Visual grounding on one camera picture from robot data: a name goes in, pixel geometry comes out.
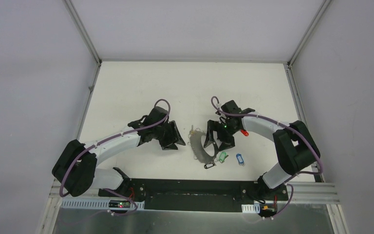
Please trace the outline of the metal crescent keyring plate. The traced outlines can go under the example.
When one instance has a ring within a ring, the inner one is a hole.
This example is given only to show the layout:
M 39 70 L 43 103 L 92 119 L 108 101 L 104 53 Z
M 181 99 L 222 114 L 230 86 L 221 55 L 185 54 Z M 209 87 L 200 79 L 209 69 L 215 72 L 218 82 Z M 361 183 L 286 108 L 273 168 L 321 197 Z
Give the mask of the metal crescent keyring plate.
M 204 143 L 202 142 L 202 138 L 206 137 L 206 133 L 200 131 L 200 129 L 194 129 L 192 126 L 188 138 L 189 138 L 189 145 L 191 146 L 194 154 L 194 159 L 200 161 L 204 164 L 213 163 L 216 159 L 216 155 L 218 153 L 218 147 L 216 143 L 212 143 L 211 145 L 214 148 L 213 155 L 208 154 L 204 149 Z

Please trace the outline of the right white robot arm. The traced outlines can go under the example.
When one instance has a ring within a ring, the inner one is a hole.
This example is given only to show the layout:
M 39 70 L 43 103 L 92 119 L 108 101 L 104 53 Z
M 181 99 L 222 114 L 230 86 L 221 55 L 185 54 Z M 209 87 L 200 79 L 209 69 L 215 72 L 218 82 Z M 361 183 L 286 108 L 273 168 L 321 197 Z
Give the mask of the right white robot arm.
M 231 149 L 235 147 L 237 132 L 253 132 L 274 143 L 278 162 L 259 177 L 257 194 L 260 198 L 270 199 L 280 185 L 306 173 L 306 167 L 314 162 L 321 164 L 318 147 L 304 122 L 273 120 L 254 109 L 241 109 L 234 100 L 220 105 L 216 96 L 211 98 L 211 104 L 220 118 L 207 122 L 204 148 L 219 141 L 218 150 Z

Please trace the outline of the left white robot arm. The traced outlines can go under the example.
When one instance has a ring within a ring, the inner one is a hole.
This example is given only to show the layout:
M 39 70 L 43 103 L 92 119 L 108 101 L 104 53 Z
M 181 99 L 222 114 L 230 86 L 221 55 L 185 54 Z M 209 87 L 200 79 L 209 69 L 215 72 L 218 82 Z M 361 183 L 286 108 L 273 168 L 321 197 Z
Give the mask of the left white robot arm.
M 81 143 L 68 142 L 54 167 L 52 175 L 67 194 L 77 197 L 89 189 L 110 189 L 117 197 L 129 191 L 124 174 L 116 169 L 101 169 L 99 165 L 117 154 L 157 140 L 162 150 L 177 150 L 186 143 L 176 122 L 168 119 L 169 111 L 155 106 L 148 115 L 127 124 L 120 132 L 105 139 Z

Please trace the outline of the green key tag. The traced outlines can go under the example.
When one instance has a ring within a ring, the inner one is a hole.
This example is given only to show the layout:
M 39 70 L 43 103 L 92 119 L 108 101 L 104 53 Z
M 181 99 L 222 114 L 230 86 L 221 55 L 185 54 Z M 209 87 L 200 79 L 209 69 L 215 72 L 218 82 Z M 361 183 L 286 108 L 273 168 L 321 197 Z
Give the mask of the green key tag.
M 226 152 L 221 152 L 215 159 L 215 162 L 224 163 L 227 157 L 229 157 L 229 155 Z

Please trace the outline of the black key tag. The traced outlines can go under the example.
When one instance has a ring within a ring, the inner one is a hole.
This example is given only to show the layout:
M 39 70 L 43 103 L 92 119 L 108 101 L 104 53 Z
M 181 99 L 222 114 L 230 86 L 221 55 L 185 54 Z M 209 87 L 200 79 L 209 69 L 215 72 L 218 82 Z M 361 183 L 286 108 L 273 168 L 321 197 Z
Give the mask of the black key tag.
M 204 165 L 204 168 L 205 168 L 205 169 L 210 169 L 210 168 L 212 168 L 212 167 L 214 167 L 214 166 L 216 166 L 216 164 L 215 164 L 214 162 L 212 162 L 212 163 L 207 163 L 207 164 L 205 164 L 205 165 Z

